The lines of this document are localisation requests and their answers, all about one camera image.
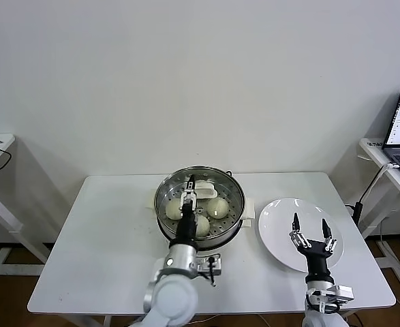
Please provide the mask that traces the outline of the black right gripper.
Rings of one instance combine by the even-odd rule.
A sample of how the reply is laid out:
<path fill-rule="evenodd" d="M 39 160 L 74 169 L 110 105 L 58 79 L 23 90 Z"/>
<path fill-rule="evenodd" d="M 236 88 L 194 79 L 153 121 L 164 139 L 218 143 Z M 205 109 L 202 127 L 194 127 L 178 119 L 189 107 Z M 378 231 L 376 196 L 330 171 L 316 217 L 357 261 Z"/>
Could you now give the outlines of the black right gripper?
<path fill-rule="evenodd" d="M 322 233 L 324 241 L 307 240 L 301 232 L 298 214 L 294 213 L 290 239 L 298 252 L 307 262 L 309 276 L 330 276 L 327 259 L 333 254 L 337 239 L 333 238 L 331 229 L 325 219 L 322 219 Z"/>

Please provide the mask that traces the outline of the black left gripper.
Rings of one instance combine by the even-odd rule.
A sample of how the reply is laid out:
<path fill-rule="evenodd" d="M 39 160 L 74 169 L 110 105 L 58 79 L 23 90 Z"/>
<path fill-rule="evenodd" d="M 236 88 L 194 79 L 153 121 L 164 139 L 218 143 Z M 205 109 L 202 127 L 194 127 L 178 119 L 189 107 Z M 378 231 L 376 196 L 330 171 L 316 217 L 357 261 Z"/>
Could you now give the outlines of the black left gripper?
<path fill-rule="evenodd" d="M 180 198 L 181 219 L 178 223 L 174 243 L 176 245 L 197 246 L 196 242 L 196 216 L 193 208 L 197 207 L 197 195 L 195 192 L 195 175 L 192 174 L 181 194 Z"/>

